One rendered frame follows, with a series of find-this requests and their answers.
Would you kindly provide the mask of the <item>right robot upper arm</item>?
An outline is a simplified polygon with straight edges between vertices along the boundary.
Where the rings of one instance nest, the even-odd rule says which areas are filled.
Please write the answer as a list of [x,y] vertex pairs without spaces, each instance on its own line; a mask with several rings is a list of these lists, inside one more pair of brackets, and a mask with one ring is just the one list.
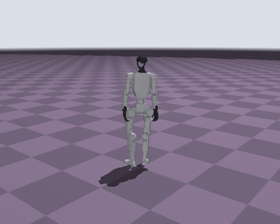
[[156,79],[157,79],[157,76],[153,73],[151,73],[151,87],[152,89],[150,90],[150,93],[152,95],[156,94]]

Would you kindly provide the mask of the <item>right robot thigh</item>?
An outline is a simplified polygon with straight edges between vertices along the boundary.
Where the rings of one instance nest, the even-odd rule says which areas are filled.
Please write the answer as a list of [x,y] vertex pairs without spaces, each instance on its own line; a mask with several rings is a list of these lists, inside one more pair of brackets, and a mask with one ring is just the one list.
[[152,122],[153,110],[150,107],[146,107],[147,111],[143,114],[144,119],[144,133],[142,134],[142,139],[147,141],[147,134],[150,134],[150,126]]

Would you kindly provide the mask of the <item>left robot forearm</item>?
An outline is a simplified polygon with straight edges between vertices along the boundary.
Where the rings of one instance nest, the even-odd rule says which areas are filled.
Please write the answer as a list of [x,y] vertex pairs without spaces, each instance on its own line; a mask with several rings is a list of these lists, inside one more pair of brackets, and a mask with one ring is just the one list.
[[124,106],[126,106],[127,108],[127,104],[128,104],[128,98],[129,96],[126,95],[126,90],[123,90],[123,105],[122,105],[122,109],[124,109]]

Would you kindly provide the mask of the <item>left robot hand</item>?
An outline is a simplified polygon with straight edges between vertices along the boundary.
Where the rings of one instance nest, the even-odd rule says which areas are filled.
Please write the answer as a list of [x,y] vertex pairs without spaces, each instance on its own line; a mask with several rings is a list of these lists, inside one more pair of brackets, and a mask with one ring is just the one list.
[[123,116],[125,121],[129,122],[129,120],[126,119],[126,111],[127,111],[126,106],[124,106],[124,109],[122,111],[123,111]]

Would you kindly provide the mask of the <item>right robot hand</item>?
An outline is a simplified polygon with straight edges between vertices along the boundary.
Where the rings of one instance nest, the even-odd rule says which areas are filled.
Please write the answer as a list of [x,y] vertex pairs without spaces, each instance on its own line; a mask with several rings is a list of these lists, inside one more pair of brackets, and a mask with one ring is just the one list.
[[153,115],[152,115],[152,117],[154,116],[154,119],[152,120],[152,121],[157,121],[158,120],[158,106],[156,105],[155,106],[155,109],[153,109],[154,110],[154,113],[153,113]]

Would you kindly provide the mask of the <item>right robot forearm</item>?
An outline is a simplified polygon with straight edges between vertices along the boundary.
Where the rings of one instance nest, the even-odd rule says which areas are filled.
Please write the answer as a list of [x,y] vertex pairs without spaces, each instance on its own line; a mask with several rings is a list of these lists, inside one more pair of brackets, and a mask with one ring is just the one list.
[[155,95],[152,95],[152,105],[153,105],[153,109],[155,109],[155,106],[157,105],[157,93]]

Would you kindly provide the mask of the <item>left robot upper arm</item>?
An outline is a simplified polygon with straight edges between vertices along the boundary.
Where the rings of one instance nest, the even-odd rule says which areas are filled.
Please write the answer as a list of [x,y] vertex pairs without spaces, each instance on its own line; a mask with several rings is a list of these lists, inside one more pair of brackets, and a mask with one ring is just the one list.
[[125,90],[126,90],[126,95],[130,94],[130,87],[131,87],[131,79],[133,79],[134,73],[127,73],[126,75],[126,83],[125,83]]

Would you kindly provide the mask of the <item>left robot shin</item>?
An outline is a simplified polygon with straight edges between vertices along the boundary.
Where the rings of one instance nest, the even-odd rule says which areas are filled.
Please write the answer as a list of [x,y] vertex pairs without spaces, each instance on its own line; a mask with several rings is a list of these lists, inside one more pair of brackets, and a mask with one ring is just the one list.
[[134,161],[134,152],[135,152],[136,142],[132,141],[132,136],[129,134],[127,136],[127,148],[129,151],[130,162]]

